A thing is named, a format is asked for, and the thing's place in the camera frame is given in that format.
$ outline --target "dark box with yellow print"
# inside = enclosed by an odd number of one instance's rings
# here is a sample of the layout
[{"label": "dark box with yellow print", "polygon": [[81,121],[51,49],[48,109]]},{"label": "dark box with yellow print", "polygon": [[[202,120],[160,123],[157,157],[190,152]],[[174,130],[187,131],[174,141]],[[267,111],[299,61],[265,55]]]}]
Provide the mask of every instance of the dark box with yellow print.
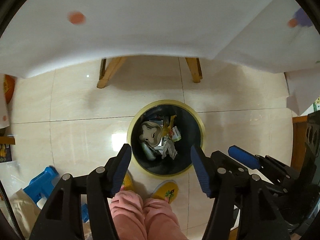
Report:
[{"label": "dark box with yellow print", "polygon": [[11,162],[10,144],[0,144],[0,163]]}]

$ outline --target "yellow slipper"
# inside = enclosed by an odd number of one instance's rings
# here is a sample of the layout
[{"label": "yellow slipper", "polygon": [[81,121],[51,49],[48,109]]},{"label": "yellow slipper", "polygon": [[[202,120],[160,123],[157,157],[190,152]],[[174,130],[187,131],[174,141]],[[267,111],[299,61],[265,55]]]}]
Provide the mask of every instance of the yellow slipper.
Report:
[{"label": "yellow slipper", "polygon": [[132,190],[132,191],[134,191],[132,177],[131,177],[131,174],[129,173],[129,171],[127,171],[127,173],[124,176],[124,179],[123,179],[123,182],[122,182],[122,186],[120,188],[120,191],[122,191],[122,190]]},{"label": "yellow slipper", "polygon": [[178,185],[174,180],[166,180],[154,190],[151,198],[162,199],[170,204],[177,197],[178,191]]}]

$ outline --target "person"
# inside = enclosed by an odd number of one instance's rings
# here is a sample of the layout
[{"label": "person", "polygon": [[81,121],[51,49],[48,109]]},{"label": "person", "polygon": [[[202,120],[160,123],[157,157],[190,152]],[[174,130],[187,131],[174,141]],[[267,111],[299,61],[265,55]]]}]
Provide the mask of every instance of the person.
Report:
[{"label": "person", "polygon": [[187,240],[170,206],[178,191],[178,185],[167,180],[143,201],[135,193],[131,175],[127,172],[120,191],[109,205],[119,239]]}]

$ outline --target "trash can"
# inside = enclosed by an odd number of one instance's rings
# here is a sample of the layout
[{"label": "trash can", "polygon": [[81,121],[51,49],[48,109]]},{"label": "trash can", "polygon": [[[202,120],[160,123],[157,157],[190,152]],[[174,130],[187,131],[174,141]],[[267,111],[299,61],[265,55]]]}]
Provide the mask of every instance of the trash can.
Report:
[{"label": "trash can", "polygon": [[[174,125],[180,131],[181,140],[174,143],[178,152],[173,160],[169,156],[164,159],[157,156],[155,160],[147,159],[142,150],[139,135],[141,124],[149,121],[151,116],[177,115]],[[204,149],[204,125],[199,115],[189,106],[175,100],[161,100],[142,108],[132,120],[127,135],[127,141],[132,147],[132,160],[149,174],[160,177],[171,177],[186,172],[192,165],[190,149],[193,144]]]}]

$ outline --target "wooden table leg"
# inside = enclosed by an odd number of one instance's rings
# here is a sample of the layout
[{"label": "wooden table leg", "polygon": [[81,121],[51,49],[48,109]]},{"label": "wooden table leg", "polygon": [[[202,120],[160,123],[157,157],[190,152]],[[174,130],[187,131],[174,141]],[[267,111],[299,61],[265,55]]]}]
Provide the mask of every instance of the wooden table leg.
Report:
[{"label": "wooden table leg", "polygon": [[186,57],[186,61],[191,72],[193,82],[200,83],[200,80],[202,79],[202,72],[199,58]]},{"label": "wooden table leg", "polygon": [[108,66],[106,67],[107,59],[103,58],[101,60],[100,66],[100,77],[97,84],[97,88],[104,88],[109,79],[116,73],[116,71],[123,65],[127,57],[115,57],[113,58]]}]

